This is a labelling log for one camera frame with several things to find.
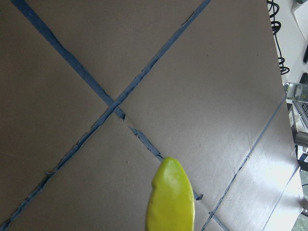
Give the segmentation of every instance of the clear glass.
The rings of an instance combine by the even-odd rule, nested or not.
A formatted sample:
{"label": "clear glass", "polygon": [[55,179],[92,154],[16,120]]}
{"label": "clear glass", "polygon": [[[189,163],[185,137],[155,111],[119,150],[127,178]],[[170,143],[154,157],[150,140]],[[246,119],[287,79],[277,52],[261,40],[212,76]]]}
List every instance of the clear glass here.
{"label": "clear glass", "polygon": [[308,103],[308,84],[286,83],[284,91],[286,99]]}

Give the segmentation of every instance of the black cord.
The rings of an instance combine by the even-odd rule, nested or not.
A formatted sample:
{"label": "black cord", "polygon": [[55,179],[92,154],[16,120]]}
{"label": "black cord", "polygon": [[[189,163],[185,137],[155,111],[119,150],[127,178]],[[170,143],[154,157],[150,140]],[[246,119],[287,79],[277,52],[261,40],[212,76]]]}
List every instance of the black cord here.
{"label": "black cord", "polygon": [[273,36],[275,38],[277,47],[278,47],[278,51],[279,51],[279,68],[280,68],[280,73],[281,75],[287,74],[290,69],[286,66],[284,66],[284,61],[285,58],[282,57],[282,53],[281,53],[281,49],[277,40],[277,32],[280,30],[281,28],[281,23],[279,21],[275,20],[275,15],[278,13],[280,7],[277,3],[274,2],[274,0],[267,0],[267,3],[270,4],[270,8],[269,8],[269,12],[271,11],[271,9],[273,9],[273,14],[271,14],[269,17],[273,19],[273,21],[271,21],[271,28],[273,31]]}

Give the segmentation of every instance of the yellow pepper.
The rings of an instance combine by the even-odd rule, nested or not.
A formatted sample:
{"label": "yellow pepper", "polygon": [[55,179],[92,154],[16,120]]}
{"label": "yellow pepper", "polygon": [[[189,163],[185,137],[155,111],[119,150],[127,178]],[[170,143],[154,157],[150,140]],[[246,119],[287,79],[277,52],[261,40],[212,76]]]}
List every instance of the yellow pepper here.
{"label": "yellow pepper", "polygon": [[178,160],[163,160],[152,181],[146,231],[193,231],[194,197]]}

